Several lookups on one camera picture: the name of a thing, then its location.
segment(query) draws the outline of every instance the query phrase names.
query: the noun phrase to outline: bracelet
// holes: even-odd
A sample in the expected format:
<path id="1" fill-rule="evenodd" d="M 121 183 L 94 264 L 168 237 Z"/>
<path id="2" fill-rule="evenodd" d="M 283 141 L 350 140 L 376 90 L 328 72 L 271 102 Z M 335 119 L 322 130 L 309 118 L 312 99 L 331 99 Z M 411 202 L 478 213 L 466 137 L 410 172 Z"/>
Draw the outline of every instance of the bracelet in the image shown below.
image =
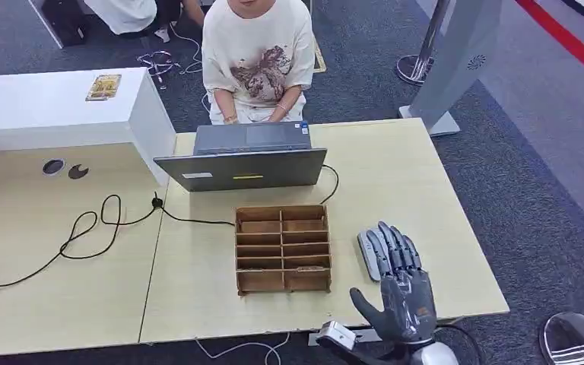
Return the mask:
<path id="1" fill-rule="evenodd" d="M 225 123 L 235 123 L 235 122 L 238 122 L 238 116 L 236 116 L 236 114 L 234 114 L 232 116 L 228 116 L 227 118 L 223 119 L 223 121 Z"/>
<path id="2" fill-rule="evenodd" d="M 276 104 L 276 106 L 278 106 L 279 108 L 281 108 L 284 112 L 289 112 L 290 110 L 288 108 L 285 107 L 285 105 L 283 105 L 282 103 L 278 103 Z"/>

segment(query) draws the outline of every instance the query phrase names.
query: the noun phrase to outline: red stripe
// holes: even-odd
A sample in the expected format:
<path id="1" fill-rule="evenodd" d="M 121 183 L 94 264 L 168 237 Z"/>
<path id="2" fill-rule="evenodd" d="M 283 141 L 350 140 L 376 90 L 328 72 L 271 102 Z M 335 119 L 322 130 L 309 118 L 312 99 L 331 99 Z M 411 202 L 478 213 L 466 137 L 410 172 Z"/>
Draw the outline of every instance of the red stripe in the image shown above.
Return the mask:
<path id="1" fill-rule="evenodd" d="M 561 46 L 584 64 L 584 44 L 533 0 L 516 0 Z"/>

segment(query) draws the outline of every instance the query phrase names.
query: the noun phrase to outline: black cable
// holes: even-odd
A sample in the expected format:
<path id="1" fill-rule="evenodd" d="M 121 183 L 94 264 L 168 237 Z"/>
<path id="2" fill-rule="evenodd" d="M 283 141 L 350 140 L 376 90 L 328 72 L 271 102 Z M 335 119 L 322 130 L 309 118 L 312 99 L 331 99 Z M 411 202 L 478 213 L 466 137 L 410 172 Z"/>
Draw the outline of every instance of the black cable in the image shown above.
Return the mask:
<path id="1" fill-rule="evenodd" d="M 321 166 L 325 167 L 326 169 L 332 170 L 332 172 L 335 173 L 335 177 L 337 178 L 337 182 L 335 184 L 335 188 L 332 190 L 330 195 L 328 195 L 327 198 L 321 200 L 319 205 L 323 205 L 324 203 L 326 203 L 328 201 L 328 199 L 332 198 L 332 196 L 337 192 L 337 188 L 339 187 L 339 173 L 337 173 L 337 170 L 333 169 L 332 166 L 329 166 L 329 165 L 321 165 Z"/>
<path id="2" fill-rule="evenodd" d="M 117 220 L 114 222 L 109 222 L 109 221 L 105 221 L 104 220 L 104 208 L 106 207 L 106 203 L 109 201 L 109 199 L 111 198 L 117 198 Z M 48 266 L 50 266 L 50 264 L 52 264 L 59 256 L 65 257 L 67 259 L 71 259 L 71 260 L 84 260 L 84 259 L 92 259 L 94 257 L 103 255 L 104 253 L 108 252 L 108 250 L 113 246 L 113 244 L 115 243 L 115 240 L 117 238 L 117 233 L 119 232 L 119 228 L 121 226 L 129 226 L 132 224 L 137 224 L 142 222 L 143 220 L 149 218 L 153 213 L 155 213 L 158 209 L 161 209 L 166 215 L 168 215 L 169 217 L 175 219 L 176 221 L 181 221 L 181 222 L 192 222 L 192 223 L 201 223 L 201 224 L 226 224 L 229 226 L 233 226 L 234 223 L 231 222 L 226 222 L 226 221 L 203 221 L 203 220 L 199 220 L 199 219 L 183 219 L 183 218 L 178 218 L 173 216 L 171 213 L 169 213 L 166 209 L 164 209 L 164 200 L 160 199 L 157 197 L 157 193 L 154 193 L 154 198 L 151 199 L 151 206 L 153 207 L 151 209 L 151 211 L 149 211 L 146 215 L 144 215 L 143 217 L 135 220 L 135 221 L 130 221 L 130 222 L 122 222 L 122 198 L 119 197 L 119 195 L 117 194 L 111 194 L 109 196 L 107 196 L 103 202 L 102 202 L 102 206 L 100 209 L 100 215 L 97 216 L 97 213 L 94 211 L 85 211 L 84 213 L 80 214 L 79 217 L 77 217 L 77 219 L 75 219 L 75 221 L 72 224 L 72 228 L 71 228 L 71 232 L 70 235 L 68 236 L 68 239 L 62 243 L 62 245 L 59 247 L 59 252 L 57 252 L 57 254 L 55 256 L 52 257 L 52 259 L 50 259 L 46 264 L 44 264 L 41 268 L 37 269 L 35 272 L 33 272 L 32 274 L 29 274 L 27 276 L 24 276 L 21 279 L 18 279 L 16 281 L 12 281 L 11 283 L 7 283 L 7 284 L 0 284 L 0 287 L 10 287 L 12 285 L 16 285 L 21 283 L 22 281 L 26 281 L 34 276 L 36 276 L 37 274 L 39 274 L 40 272 L 42 272 L 45 268 L 47 268 Z M 84 231 L 75 234 L 75 231 L 77 230 L 77 225 L 79 224 L 79 221 L 83 218 L 86 217 L 87 215 L 92 215 L 94 217 L 93 219 L 93 223 Z M 111 237 L 111 240 L 109 242 L 109 244 L 106 246 L 106 248 L 104 248 L 103 250 L 96 252 L 92 255 L 86 255 L 86 256 L 73 256 L 73 255 L 68 255 L 65 253 L 65 250 L 68 249 L 68 247 L 70 246 L 70 244 L 75 241 L 76 239 L 78 239 L 79 237 L 85 235 L 86 233 L 89 233 L 93 230 L 93 228 L 95 228 L 95 226 L 97 225 L 97 221 L 98 219 L 102 222 L 102 224 L 105 224 L 107 226 L 115 226 L 115 230 L 113 231 L 113 236 Z"/>
<path id="3" fill-rule="evenodd" d="M 475 340 L 475 338 L 473 338 L 473 336 L 471 336 L 471 334 L 469 334 L 469 332 L 465 331 L 464 329 L 458 327 L 457 325 L 437 325 L 438 328 L 441 329 L 455 329 L 456 331 L 462 333 L 470 342 L 471 345 L 473 345 L 473 348 L 475 350 L 476 355 L 478 356 L 478 363 L 480 365 L 484 364 L 484 358 L 482 356 L 482 350 L 480 349 L 480 345 L 478 344 L 478 342 Z"/>

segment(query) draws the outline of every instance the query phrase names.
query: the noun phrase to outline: wooden organizer box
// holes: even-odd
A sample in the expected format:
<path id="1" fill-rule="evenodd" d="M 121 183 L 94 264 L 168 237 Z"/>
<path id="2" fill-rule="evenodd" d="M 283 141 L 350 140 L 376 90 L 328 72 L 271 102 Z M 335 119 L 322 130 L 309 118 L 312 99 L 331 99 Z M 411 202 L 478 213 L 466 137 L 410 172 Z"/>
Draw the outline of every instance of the wooden organizer box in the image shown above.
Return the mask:
<path id="1" fill-rule="evenodd" d="M 329 242 L 322 205 L 236 209 L 238 294 L 330 291 Z"/>

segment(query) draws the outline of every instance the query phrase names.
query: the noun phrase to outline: floor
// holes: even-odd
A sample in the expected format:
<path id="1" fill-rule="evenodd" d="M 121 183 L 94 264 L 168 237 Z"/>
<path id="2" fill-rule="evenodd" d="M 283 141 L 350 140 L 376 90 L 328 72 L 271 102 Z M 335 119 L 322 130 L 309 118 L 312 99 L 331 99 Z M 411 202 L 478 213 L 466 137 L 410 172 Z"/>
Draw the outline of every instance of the floor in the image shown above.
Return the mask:
<path id="1" fill-rule="evenodd" d="M 543 363 L 539 325 L 560 311 L 584 313 L 584 70 L 512 5 L 517 6 L 504 0 L 510 31 L 499 39 L 504 57 L 511 58 L 497 62 L 495 72 L 476 82 L 451 109 L 462 132 L 434 144 L 511 308 L 507 315 L 460 324 L 480 342 L 486 363 L 538 364 Z M 0 2 L 0 14 L 6 13 Z M 315 76 L 305 117 L 311 122 L 395 118 L 397 108 L 410 103 L 418 90 L 401 83 L 393 66 L 400 55 L 419 48 L 428 22 L 423 8 L 413 0 L 316 0 L 313 16 L 328 71 Z M 20 26 L 25 29 L 20 33 L 41 37 L 32 24 Z M 180 24 L 179 31 L 199 37 L 189 24 Z M 528 31 L 531 40 L 517 38 Z M 0 74 L 133 66 L 142 51 L 139 41 L 107 36 L 97 23 L 97 40 L 61 51 L 43 42 L 26 47 L 24 35 L 12 40 L 7 30 L 0 32 L 7 43 L 0 44 Z M 538 58 L 531 52 L 535 46 L 543 50 Z M 167 48 L 184 65 L 195 50 L 181 40 Z M 521 59 L 529 67 L 517 63 Z M 555 73 L 567 68 L 580 82 Z M 200 104 L 200 74 L 168 82 L 161 96 L 176 130 L 192 131 L 208 122 Z M 461 363 L 475 363 L 460 337 L 438 336 Z M 256 339 L 274 344 L 283 337 Z M 216 353 L 244 341 L 205 344 Z M 340 363 L 305 343 L 304 334 L 293 335 L 281 348 L 283 362 Z M 385 346 L 367 347 L 379 353 Z M 265 352 L 244 348 L 209 360 L 195 343 L 175 342 L 0 357 L 0 363 L 260 363 Z"/>

